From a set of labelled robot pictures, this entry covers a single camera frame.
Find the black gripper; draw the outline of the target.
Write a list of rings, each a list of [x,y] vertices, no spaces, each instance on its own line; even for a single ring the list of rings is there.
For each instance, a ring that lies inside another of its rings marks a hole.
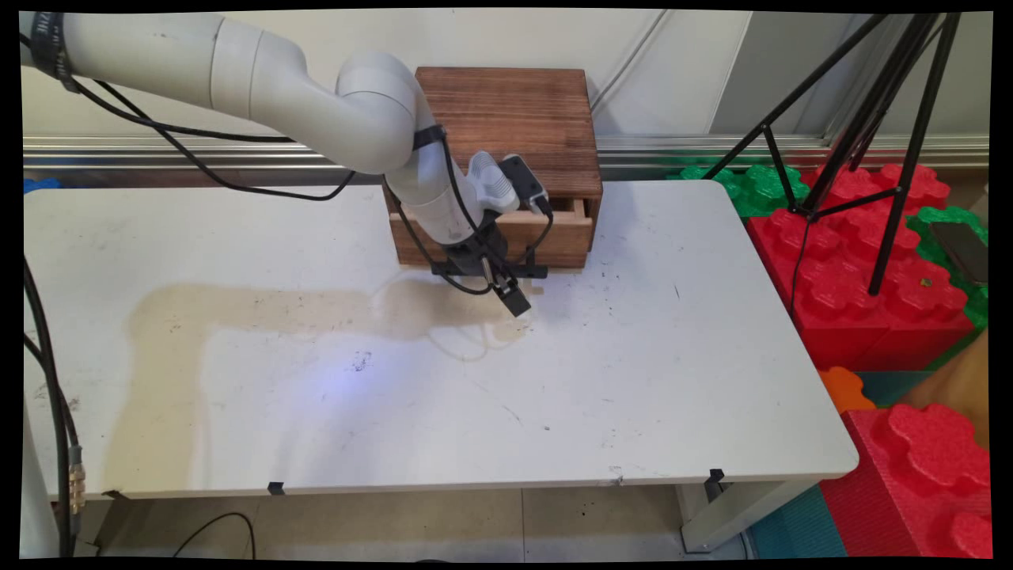
[[[460,243],[443,245],[442,252],[446,255],[442,274],[486,277],[488,269],[493,277],[493,292],[513,317],[531,310],[527,296],[506,263],[509,242],[496,222],[482,223],[477,234]]]

